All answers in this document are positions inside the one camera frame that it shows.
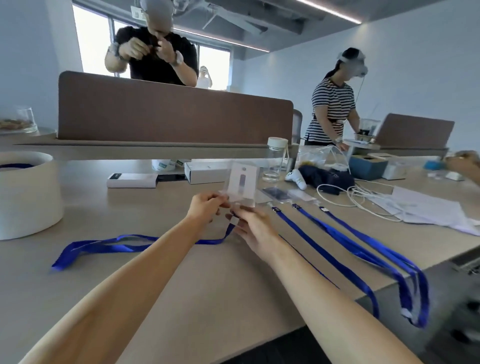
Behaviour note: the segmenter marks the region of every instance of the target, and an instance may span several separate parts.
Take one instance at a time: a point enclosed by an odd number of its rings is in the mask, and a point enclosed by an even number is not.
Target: water bottle
[[[284,138],[268,138],[268,151],[265,156],[268,167],[264,168],[262,179],[265,182],[276,183],[280,180],[283,160],[287,155],[288,140]]]

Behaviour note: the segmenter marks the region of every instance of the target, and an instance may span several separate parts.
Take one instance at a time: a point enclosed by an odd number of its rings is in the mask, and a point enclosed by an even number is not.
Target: striped shirt
[[[355,108],[353,89],[348,84],[337,86],[329,78],[325,78],[315,88],[312,95],[313,120],[307,128],[305,139],[310,142],[331,143],[315,115],[317,106],[328,106],[327,117],[339,136],[343,135],[343,121]]]

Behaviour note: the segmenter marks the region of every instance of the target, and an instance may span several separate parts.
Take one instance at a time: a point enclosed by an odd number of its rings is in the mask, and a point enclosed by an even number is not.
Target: person in background
[[[197,88],[209,89],[212,86],[212,77],[210,76],[208,69],[205,66],[200,67],[200,76],[198,77]]]
[[[197,86],[198,62],[195,46],[172,33],[172,0],[141,0],[147,26],[118,30],[109,47],[105,66],[123,73],[130,65],[131,78],[166,84]]]
[[[342,151],[343,122],[348,119],[353,131],[360,130],[360,117],[355,108],[353,89],[345,82],[352,77],[364,77],[368,69],[365,56],[356,48],[348,48],[338,56],[335,69],[326,74],[312,96],[313,120],[305,133],[306,146],[337,145]]]
[[[220,207],[231,207],[227,197],[194,196],[182,221],[88,293],[21,364],[114,364]],[[234,231],[276,273],[333,364],[421,364],[380,321],[280,238],[265,212],[236,207],[227,218],[232,214],[241,218]]]
[[[480,158],[473,150],[461,151],[445,159],[448,170],[460,173],[480,186]]]

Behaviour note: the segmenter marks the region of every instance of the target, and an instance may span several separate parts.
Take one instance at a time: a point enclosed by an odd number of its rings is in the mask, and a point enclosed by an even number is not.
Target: led light strip
[[[247,45],[247,44],[245,44],[245,43],[235,42],[235,41],[230,40],[230,39],[216,38],[216,37],[210,36],[210,35],[208,35],[208,34],[203,34],[203,33],[194,32],[194,31],[192,31],[192,30],[190,30],[190,29],[173,27],[173,30],[176,30],[176,31],[182,32],[182,33],[193,34],[194,36],[201,36],[201,37],[203,37],[203,38],[218,40],[218,41],[220,41],[220,42],[233,44],[234,46],[245,47],[245,48],[250,48],[250,49],[254,49],[254,50],[259,50],[259,51],[265,52],[265,53],[270,53],[270,51],[267,50],[267,49],[249,46],[249,45]]]
[[[349,17],[347,15],[344,15],[344,14],[341,14],[339,12],[336,12],[335,10],[332,10],[332,9],[329,9],[329,8],[326,8],[322,5],[319,5],[313,1],[309,1],[309,0],[297,0],[298,2],[301,2],[305,5],[309,5],[309,6],[312,6],[316,9],[319,9],[319,10],[322,10],[324,12],[327,12],[329,14],[332,14],[332,15],[335,15],[335,16],[338,16],[339,18],[342,18],[342,19],[345,19],[345,20],[348,20],[349,22],[352,22],[352,23],[355,23],[355,24],[361,24],[361,21],[358,20],[358,19],[355,19],[355,18],[352,18],[352,17]]]

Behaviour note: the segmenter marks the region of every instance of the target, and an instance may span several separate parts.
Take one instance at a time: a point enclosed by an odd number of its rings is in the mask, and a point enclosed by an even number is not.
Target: blue box
[[[351,156],[348,165],[354,178],[373,181],[382,178],[388,160],[371,156]]]

